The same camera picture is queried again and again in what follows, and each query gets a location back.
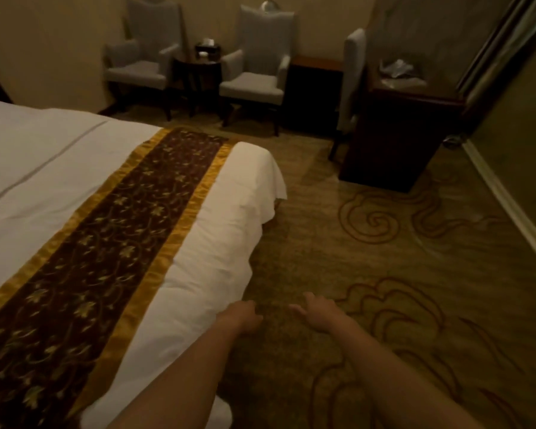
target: bed runner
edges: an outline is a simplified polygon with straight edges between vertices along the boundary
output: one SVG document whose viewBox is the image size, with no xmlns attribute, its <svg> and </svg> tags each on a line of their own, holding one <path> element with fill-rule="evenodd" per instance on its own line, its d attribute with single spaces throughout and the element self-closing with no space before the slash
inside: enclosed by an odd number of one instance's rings
<svg viewBox="0 0 536 429">
<path fill-rule="evenodd" d="M 161 130 L 0 287 L 0 425 L 60 427 L 107 392 L 225 140 Z"/>
</svg>

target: human hand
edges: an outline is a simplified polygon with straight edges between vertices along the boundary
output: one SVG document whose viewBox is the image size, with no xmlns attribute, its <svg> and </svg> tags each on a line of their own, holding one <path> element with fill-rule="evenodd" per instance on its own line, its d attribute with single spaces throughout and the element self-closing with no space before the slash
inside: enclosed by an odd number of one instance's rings
<svg viewBox="0 0 536 429">
<path fill-rule="evenodd" d="M 336 306 L 334 300 L 315 296 L 311 292 L 303 294 L 306 298 L 306 308 L 300 304 L 289 304 L 288 307 L 314 330 L 329 333 L 334 322 L 346 316 L 343 310 Z"/>
<path fill-rule="evenodd" d="M 254 332 L 264 319 L 255 309 L 254 301 L 235 301 L 216 315 L 216 323 L 234 328 L 238 335 Z"/>
</svg>

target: gray armchair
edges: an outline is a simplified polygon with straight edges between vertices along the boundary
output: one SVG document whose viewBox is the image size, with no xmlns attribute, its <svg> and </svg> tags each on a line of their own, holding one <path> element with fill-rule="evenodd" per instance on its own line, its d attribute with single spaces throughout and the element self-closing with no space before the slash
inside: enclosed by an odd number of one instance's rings
<svg viewBox="0 0 536 429">
<path fill-rule="evenodd" d="M 365 68 L 365 30 L 358 28 L 343 44 L 343 81 L 339 101 L 338 135 L 331 147 L 328 159 L 332 161 L 344 136 L 356 130 L 359 85 Z"/>
<path fill-rule="evenodd" d="M 222 57 L 219 94 L 225 101 L 223 126 L 229 121 L 230 102 L 254 101 L 275 112 L 278 136 L 279 109 L 284 100 L 294 39 L 293 12 L 264 13 L 241 6 L 239 50 Z"/>
<path fill-rule="evenodd" d="M 126 0 L 129 28 L 133 38 L 106 45 L 111 63 L 105 79 L 121 110 L 124 110 L 119 83 L 156 88 L 162 91 L 162 104 L 171 120 L 165 89 L 172 82 L 175 57 L 184 54 L 180 28 L 180 7 L 164 0 Z"/>
</svg>

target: wall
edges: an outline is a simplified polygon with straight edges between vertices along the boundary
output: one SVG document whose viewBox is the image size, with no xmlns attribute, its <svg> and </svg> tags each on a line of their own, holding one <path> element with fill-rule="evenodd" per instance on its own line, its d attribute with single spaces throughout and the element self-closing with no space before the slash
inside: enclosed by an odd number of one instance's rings
<svg viewBox="0 0 536 429">
<path fill-rule="evenodd" d="M 175 0 L 188 42 L 203 37 L 232 50 L 239 5 L 264 0 Z M 276 0 L 298 13 L 298 50 L 342 59 L 343 40 L 366 27 L 374 0 Z M 102 47 L 122 38 L 123 0 L 0 0 L 0 83 L 15 103 L 99 111 Z"/>
<path fill-rule="evenodd" d="M 536 53 L 472 141 L 536 225 Z"/>
<path fill-rule="evenodd" d="M 457 83 L 511 0 L 377 0 L 374 46 L 425 54 Z"/>
</svg>

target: patterned carpet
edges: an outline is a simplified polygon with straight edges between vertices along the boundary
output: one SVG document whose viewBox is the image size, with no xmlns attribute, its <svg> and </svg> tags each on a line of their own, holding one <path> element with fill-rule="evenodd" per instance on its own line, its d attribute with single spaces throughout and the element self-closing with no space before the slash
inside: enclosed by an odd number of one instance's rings
<svg viewBox="0 0 536 429">
<path fill-rule="evenodd" d="M 487 427 L 536 428 L 536 256 L 462 150 L 441 149 L 397 194 L 340 182 L 327 140 L 183 114 L 172 124 L 270 150 L 288 186 L 244 296 L 264 326 L 238 342 L 219 388 L 234 428 L 382 427 L 337 346 L 288 313 L 305 290 L 336 299 Z M 119 118 L 163 120 L 142 106 Z"/>
</svg>

